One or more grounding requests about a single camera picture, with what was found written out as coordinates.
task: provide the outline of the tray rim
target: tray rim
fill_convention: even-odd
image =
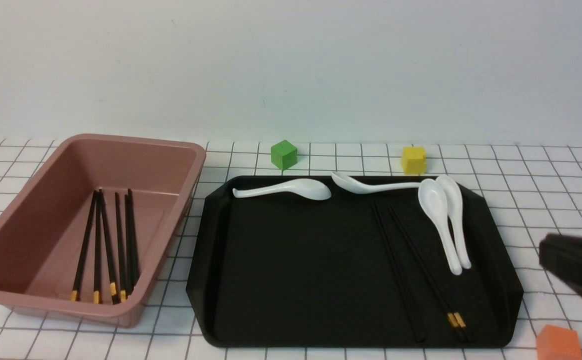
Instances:
[[[71,309],[67,310],[66,305],[68,300],[59,298],[49,298],[44,296],[35,296],[29,294],[22,294],[18,292],[6,292],[0,291],[0,304],[3,303],[3,297],[8,294],[9,305],[13,308],[24,308],[32,310],[42,310],[45,312],[57,312],[64,313],[67,315],[73,315],[78,317],[92,317],[101,319],[114,319],[121,317],[137,306],[142,305],[144,298],[148,295],[149,288],[153,285],[158,265],[160,264],[163,255],[166,254],[169,248],[170,239],[172,238],[173,231],[181,219],[182,213],[186,208],[189,207],[192,199],[191,194],[193,187],[197,182],[199,173],[202,170],[202,165],[206,159],[206,151],[202,146],[196,143],[190,143],[185,141],[171,141],[164,139],[151,139],[144,137],[131,137],[131,136],[117,136],[117,135],[105,135],[105,134],[78,134],[69,137],[63,141],[60,146],[51,154],[51,156],[42,164],[40,169],[33,174],[31,178],[26,182],[21,191],[13,198],[11,203],[5,208],[5,210],[0,214],[0,228],[5,223],[7,223],[15,210],[17,210],[24,199],[28,196],[31,189],[37,185],[38,182],[46,175],[47,171],[55,164],[55,162],[60,158],[61,154],[66,151],[69,146],[75,142],[79,141],[108,141],[108,142],[123,142],[123,143],[134,143],[134,144],[145,144],[145,145],[155,145],[155,146],[170,146],[175,148],[187,148],[195,152],[195,158],[191,165],[191,171],[187,174],[182,188],[177,194],[177,199],[173,205],[172,210],[165,215],[165,221],[163,221],[163,226],[158,227],[154,235],[154,246],[151,246],[151,251],[147,253],[147,262],[144,265],[143,274],[138,279],[135,285],[134,294],[137,293],[139,296],[131,296],[127,301],[118,303],[115,305],[104,303],[95,304],[85,301],[76,301],[71,303]]]

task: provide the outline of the white wall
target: white wall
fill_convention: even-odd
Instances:
[[[582,143],[582,0],[0,0],[0,135]]]

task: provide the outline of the gold chopstick tip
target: gold chopstick tip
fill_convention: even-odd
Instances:
[[[460,328],[466,328],[466,323],[464,322],[464,319],[462,319],[460,313],[456,312],[453,315],[455,315],[455,319],[457,319],[457,324],[460,326]]]
[[[446,317],[448,317],[449,323],[451,323],[451,326],[453,326],[454,328],[459,328],[460,324],[457,322],[457,319],[455,318],[455,314],[453,314],[452,312],[449,312],[448,314],[446,314]]]

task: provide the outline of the yellow cube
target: yellow cube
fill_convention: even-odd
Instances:
[[[421,146],[407,146],[402,151],[402,169],[407,175],[426,173],[426,151]]]

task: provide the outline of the green cube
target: green cube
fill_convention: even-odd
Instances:
[[[271,162],[280,170],[297,164],[297,148],[286,140],[271,146]]]

